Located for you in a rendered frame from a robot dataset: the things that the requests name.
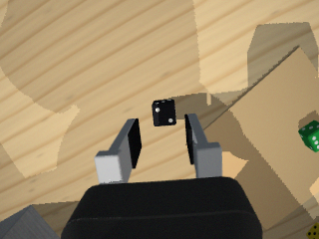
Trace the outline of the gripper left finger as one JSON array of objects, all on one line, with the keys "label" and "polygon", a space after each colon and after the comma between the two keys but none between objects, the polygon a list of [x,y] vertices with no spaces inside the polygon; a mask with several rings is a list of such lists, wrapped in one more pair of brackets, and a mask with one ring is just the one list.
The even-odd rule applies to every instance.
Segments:
[{"label": "gripper left finger", "polygon": [[142,149],[139,119],[127,119],[109,150],[94,157],[99,184],[128,183]]}]

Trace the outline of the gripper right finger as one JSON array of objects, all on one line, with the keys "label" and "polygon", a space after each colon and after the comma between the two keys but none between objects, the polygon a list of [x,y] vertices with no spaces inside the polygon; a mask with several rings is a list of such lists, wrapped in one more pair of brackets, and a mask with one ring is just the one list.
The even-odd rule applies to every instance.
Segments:
[{"label": "gripper right finger", "polygon": [[196,114],[184,115],[186,145],[196,178],[222,176],[222,148],[208,142]]}]

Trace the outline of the green die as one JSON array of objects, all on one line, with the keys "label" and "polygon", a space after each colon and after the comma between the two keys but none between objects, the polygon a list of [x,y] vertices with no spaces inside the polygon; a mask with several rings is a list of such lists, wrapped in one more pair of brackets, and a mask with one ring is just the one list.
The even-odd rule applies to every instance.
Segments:
[{"label": "green die", "polygon": [[298,130],[304,144],[314,152],[319,151],[319,122],[313,120]]}]

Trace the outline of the tan square mat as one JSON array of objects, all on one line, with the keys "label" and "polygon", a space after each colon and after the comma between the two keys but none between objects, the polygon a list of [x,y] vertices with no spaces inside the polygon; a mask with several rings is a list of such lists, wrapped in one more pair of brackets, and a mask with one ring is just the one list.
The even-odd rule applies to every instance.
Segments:
[{"label": "tan square mat", "polygon": [[319,192],[319,151],[298,130],[319,122],[319,73],[300,47],[205,127],[222,148],[222,174],[236,179],[269,229]]}]

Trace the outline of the black die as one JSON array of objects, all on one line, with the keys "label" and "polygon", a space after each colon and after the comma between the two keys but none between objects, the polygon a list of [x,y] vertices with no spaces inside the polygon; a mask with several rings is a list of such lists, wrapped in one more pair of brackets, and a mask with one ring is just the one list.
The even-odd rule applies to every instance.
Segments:
[{"label": "black die", "polygon": [[154,126],[176,125],[174,99],[153,101]]}]

